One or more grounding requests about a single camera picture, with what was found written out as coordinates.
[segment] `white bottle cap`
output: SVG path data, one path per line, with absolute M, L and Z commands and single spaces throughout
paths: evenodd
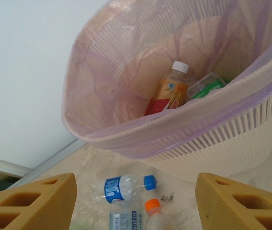
M 189 68 L 189 65 L 180 61 L 175 61 L 171 67 L 171 69 L 174 69 L 183 73 L 187 73 L 188 68 Z

